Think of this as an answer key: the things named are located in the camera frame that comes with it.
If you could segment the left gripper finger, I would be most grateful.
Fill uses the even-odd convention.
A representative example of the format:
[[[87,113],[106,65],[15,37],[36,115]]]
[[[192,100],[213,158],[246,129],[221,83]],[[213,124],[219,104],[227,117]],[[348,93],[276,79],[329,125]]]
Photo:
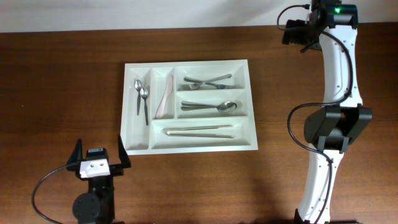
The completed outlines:
[[[82,140],[78,139],[75,145],[75,148],[67,161],[67,165],[72,163],[80,162],[82,160],[83,153],[82,153]]]
[[[123,169],[131,168],[131,160],[125,150],[121,135],[118,136],[118,155],[119,155],[119,160],[121,161],[121,166],[123,167]]]

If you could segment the steel serrated tongs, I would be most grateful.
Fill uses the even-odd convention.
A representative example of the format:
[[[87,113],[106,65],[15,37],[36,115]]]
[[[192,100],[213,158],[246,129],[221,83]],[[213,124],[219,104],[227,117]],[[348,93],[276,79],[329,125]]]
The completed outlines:
[[[165,128],[164,134],[167,136],[179,136],[190,138],[221,138],[233,139],[233,135],[212,133],[211,130],[232,128],[232,125],[218,125],[218,126],[194,126],[184,128]]]

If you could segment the small steel teaspoon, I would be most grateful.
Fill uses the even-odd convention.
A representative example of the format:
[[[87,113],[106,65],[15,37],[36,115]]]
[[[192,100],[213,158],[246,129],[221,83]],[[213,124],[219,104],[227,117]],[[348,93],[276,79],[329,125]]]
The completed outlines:
[[[140,108],[141,108],[141,89],[143,85],[140,79],[135,79],[134,88],[137,91],[137,101],[136,101],[136,114],[139,116]]]
[[[145,115],[145,120],[146,120],[146,125],[149,125],[149,118],[148,118],[148,108],[147,108],[147,99],[149,97],[149,91],[146,88],[142,88],[140,90],[140,96],[144,100],[144,115]]]

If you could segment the steel spoon blue-tinted handle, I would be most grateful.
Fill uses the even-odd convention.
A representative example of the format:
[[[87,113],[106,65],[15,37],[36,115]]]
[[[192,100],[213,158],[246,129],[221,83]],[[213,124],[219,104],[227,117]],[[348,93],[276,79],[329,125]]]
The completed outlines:
[[[190,101],[181,101],[180,103],[182,106],[188,106],[188,107],[201,107],[201,108],[217,108],[218,107],[218,105],[194,103],[194,102],[190,102]]]

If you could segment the pink plastic knife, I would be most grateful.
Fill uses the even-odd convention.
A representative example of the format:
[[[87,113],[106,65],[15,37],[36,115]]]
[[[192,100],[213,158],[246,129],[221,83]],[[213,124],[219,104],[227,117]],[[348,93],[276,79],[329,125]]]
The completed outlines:
[[[169,75],[167,78],[167,83],[165,86],[165,91],[164,91],[162,100],[161,100],[159,107],[157,109],[157,112],[155,114],[156,119],[161,119],[164,116],[167,100],[168,100],[168,97],[172,94],[173,88],[174,88],[173,87],[173,76]]]

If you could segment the steel fork angled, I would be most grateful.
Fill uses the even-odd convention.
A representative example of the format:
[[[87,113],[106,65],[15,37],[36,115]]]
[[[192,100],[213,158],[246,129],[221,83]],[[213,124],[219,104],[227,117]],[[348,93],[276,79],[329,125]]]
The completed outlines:
[[[216,89],[219,89],[219,90],[238,88],[238,86],[235,86],[235,85],[215,84],[215,83],[212,83],[212,82],[211,83],[204,83],[203,85],[209,85],[209,86],[215,87]]]

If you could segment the steel fork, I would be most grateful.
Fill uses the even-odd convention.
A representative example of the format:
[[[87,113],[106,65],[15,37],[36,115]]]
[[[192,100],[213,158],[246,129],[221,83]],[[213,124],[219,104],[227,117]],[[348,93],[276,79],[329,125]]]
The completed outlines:
[[[222,75],[220,77],[211,78],[208,80],[197,80],[194,78],[185,77],[183,80],[186,82],[190,82],[190,84],[181,84],[179,89],[180,90],[198,90],[199,87],[201,87],[202,84],[204,84],[204,83],[211,83],[211,82],[224,80],[224,79],[231,78],[231,77],[232,77],[232,74],[230,74],[230,73],[228,73],[226,75]]]

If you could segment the steel spoon sideways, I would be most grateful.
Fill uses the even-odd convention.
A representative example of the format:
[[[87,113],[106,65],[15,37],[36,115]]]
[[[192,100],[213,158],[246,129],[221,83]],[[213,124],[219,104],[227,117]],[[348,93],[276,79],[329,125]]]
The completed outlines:
[[[218,105],[217,109],[219,113],[225,114],[225,113],[230,113],[233,112],[237,108],[237,104],[232,101],[225,101],[222,102],[221,104]],[[191,111],[191,110],[204,110],[204,109],[211,109],[211,108],[201,108],[201,107],[188,107],[188,106],[182,106],[180,107],[182,111]]]

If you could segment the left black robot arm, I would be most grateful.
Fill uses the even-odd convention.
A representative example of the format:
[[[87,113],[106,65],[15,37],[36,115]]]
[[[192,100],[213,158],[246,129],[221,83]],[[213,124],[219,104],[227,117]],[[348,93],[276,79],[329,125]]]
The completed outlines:
[[[88,183],[88,191],[77,196],[72,206],[78,223],[112,223],[115,219],[113,179],[123,176],[124,169],[131,167],[121,136],[118,136],[118,156],[120,163],[110,164],[103,147],[89,149],[83,155],[82,140],[77,140],[67,170]]]

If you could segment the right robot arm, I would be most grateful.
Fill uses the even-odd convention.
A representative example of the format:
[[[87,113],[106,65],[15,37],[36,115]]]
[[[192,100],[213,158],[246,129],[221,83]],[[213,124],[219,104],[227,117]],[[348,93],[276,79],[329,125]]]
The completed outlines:
[[[330,200],[336,173],[349,145],[371,122],[373,111],[363,105],[356,78],[355,46],[358,9],[341,1],[312,0],[302,6],[308,10],[304,20],[288,20],[279,27],[285,45],[300,44],[323,54],[325,93],[318,110],[304,124],[305,142],[296,141],[309,151],[305,191],[295,210],[294,223],[329,223]]]

